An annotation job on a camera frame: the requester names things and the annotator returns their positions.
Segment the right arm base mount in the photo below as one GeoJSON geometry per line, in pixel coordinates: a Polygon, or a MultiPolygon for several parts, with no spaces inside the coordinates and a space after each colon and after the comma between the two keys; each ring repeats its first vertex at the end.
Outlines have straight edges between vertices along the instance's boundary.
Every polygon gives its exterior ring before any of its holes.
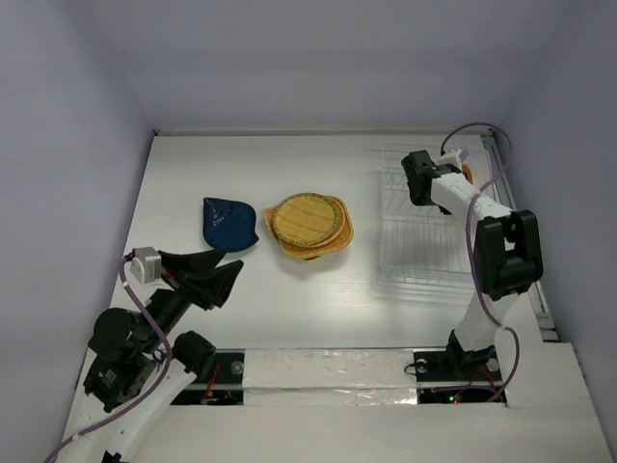
{"type": "Polygon", "coordinates": [[[505,403],[498,357],[492,351],[478,366],[457,370],[446,359],[444,350],[420,350],[404,367],[416,380],[419,404],[505,403]]]}

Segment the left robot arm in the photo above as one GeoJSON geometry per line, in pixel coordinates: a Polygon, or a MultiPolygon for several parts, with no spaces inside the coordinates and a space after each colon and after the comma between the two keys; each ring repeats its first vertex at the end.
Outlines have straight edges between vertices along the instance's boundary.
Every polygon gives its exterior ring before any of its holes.
{"type": "Polygon", "coordinates": [[[169,337],[191,307],[209,311],[227,302],[244,263],[225,263],[225,255],[144,247],[123,257],[119,280],[135,307],[110,308],[96,319],[76,428],[53,461],[129,462],[173,403],[241,402],[243,352],[218,352],[195,331],[169,337]]]}

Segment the small orange woven plate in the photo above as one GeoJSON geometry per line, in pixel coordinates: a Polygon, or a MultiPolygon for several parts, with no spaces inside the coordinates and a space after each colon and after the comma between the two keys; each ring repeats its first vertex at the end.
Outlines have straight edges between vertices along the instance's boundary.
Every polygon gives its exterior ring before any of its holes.
{"type": "Polygon", "coordinates": [[[474,176],[473,176],[473,171],[471,167],[468,164],[463,164],[461,167],[461,171],[464,177],[466,178],[466,180],[469,183],[474,184],[474,176]]]}

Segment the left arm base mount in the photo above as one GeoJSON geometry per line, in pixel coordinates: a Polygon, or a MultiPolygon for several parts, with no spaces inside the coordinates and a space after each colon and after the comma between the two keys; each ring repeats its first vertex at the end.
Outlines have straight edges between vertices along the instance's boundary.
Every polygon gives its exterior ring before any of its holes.
{"type": "Polygon", "coordinates": [[[172,405],[242,405],[244,363],[244,350],[218,351],[212,369],[181,391],[172,405]]]}

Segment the dark blue plate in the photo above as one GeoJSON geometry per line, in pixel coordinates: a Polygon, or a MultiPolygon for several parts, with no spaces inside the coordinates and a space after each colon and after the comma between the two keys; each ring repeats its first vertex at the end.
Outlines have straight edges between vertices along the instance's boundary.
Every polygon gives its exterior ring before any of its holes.
{"type": "Polygon", "coordinates": [[[246,203],[220,198],[202,201],[202,237],[213,249],[237,253],[259,240],[255,231],[256,212],[246,203]]]}

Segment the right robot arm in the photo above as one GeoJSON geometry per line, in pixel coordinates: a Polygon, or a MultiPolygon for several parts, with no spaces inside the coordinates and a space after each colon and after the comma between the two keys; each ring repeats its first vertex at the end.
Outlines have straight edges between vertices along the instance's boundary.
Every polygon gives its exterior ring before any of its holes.
{"type": "Polygon", "coordinates": [[[519,296],[544,273],[539,225],[529,210],[513,210],[463,174],[460,150],[434,162],[426,150],[401,161],[412,204],[436,206],[464,226],[474,294],[435,360],[422,364],[465,381],[495,352],[496,332],[519,296]]]}

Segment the triangular woven orange plate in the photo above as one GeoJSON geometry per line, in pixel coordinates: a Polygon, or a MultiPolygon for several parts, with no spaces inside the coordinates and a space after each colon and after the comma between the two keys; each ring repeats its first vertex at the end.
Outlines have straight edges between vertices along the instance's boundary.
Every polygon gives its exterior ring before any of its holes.
{"type": "Polygon", "coordinates": [[[276,209],[277,208],[275,206],[265,208],[262,212],[262,215],[263,215],[263,219],[266,224],[268,232],[270,232],[271,236],[274,238],[275,242],[279,245],[283,253],[290,258],[299,259],[302,261],[313,261],[316,259],[320,259],[322,257],[321,254],[317,252],[313,252],[308,249],[304,249],[304,248],[301,248],[300,250],[292,249],[288,243],[282,241],[279,238],[273,226],[273,220],[274,220],[276,209]]]}

